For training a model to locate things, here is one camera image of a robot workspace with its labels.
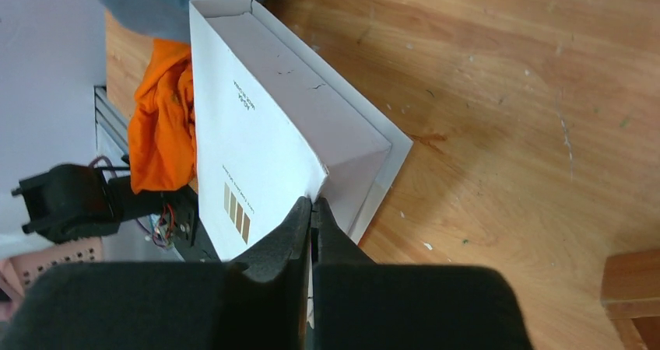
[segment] white box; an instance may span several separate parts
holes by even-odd
[[[263,6],[190,5],[200,218],[223,260],[326,197],[357,242],[412,142]]]

